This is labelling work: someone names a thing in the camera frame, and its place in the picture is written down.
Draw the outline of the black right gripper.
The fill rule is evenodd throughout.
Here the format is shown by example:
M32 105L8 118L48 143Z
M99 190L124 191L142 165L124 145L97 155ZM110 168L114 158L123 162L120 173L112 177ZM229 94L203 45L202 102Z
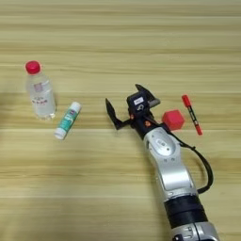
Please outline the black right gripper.
M131 127L137 131L141 138L144 138L151 130L160 127L160 124L154 120L153 113L151 112L151 108L159 105L160 100L155 99L152 93L140 84L136 84L136 88L138 91L144 92L147 99L144 97L128 99L128 111L131 119L125 121L119 120L116 117L113 105L108 99L105 99L105 106L107 114L117 130L120 130L131 123Z

